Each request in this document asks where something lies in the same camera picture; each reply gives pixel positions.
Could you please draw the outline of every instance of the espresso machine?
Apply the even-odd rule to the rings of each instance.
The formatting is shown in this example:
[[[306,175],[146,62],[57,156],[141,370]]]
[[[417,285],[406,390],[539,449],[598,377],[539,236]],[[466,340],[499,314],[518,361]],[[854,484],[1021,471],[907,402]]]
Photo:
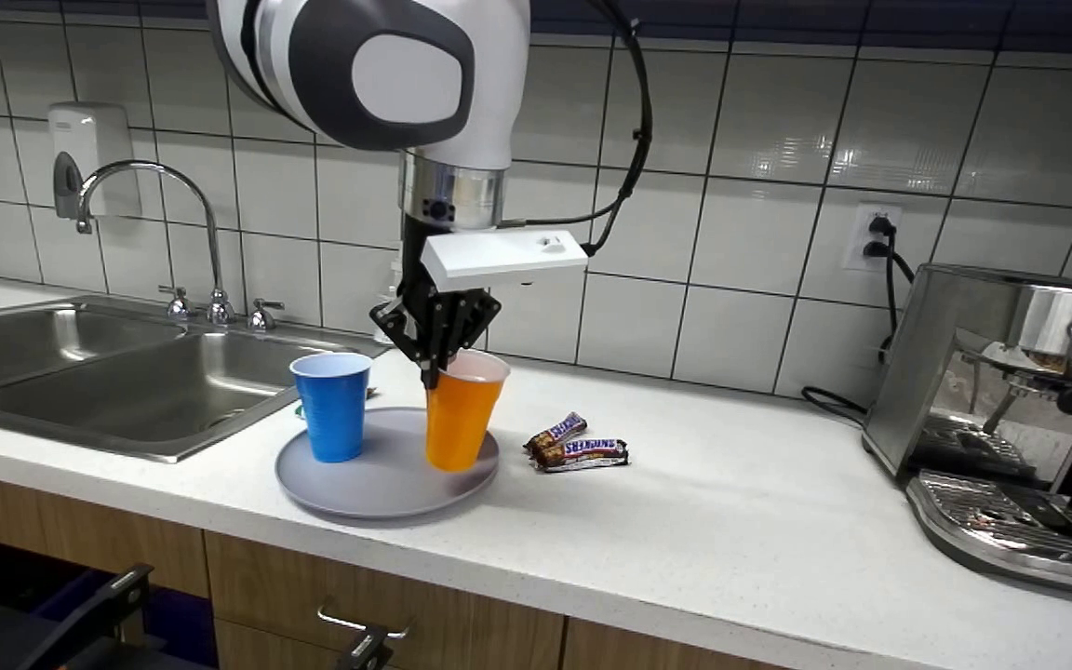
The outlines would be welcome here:
[[[945,556],[1072,587],[1072,284],[920,267],[863,444]]]

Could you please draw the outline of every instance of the stainless steel sink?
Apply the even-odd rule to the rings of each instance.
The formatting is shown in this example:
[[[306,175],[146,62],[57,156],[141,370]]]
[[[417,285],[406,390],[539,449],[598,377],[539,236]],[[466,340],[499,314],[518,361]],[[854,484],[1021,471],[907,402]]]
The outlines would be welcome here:
[[[0,428],[178,462],[296,402],[286,366],[324,340],[190,331],[105,309],[0,315]]]
[[[172,344],[178,331],[138,309],[52,303],[0,314],[0,380],[65,370],[118,349]]]

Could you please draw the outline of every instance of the white tray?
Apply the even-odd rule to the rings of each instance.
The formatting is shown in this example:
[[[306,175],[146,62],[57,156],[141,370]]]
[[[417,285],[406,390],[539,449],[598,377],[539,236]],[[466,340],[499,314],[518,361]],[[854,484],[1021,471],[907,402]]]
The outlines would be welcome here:
[[[423,462],[423,409],[385,407],[365,414],[365,444],[355,462],[317,462],[309,432],[296,437],[276,476],[291,503],[324,517],[395,520],[436,515],[493,486],[499,444],[488,437],[466,471],[438,471]]]

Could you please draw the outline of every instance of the drawer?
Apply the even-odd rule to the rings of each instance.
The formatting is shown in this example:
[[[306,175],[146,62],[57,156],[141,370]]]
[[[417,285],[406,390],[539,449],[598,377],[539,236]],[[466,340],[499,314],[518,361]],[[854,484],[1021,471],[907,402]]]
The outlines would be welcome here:
[[[404,628],[391,645],[399,666],[431,670],[554,670],[561,618],[355,568],[309,556],[291,556],[232,536],[206,536],[211,612],[227,627],[260,628],[298,645],[343,651],[359,635],[317,620],[322,604],[343,618]]]
[[[569,620],[561,670],[772,670],[772,666],[607,627]]]
[[[154,583],[208,597],[203,534],[185,526],[0,484],[0,545],[105,574],[150,563]]]

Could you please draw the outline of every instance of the orange cup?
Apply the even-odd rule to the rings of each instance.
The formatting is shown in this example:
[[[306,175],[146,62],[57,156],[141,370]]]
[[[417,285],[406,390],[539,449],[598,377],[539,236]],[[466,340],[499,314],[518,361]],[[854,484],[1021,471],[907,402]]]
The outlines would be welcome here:
[[[430,390],[423,459],[431,468],[469,468],[488,438],[497,397],[509,366],[502,359],[463,349],[436,390]]]

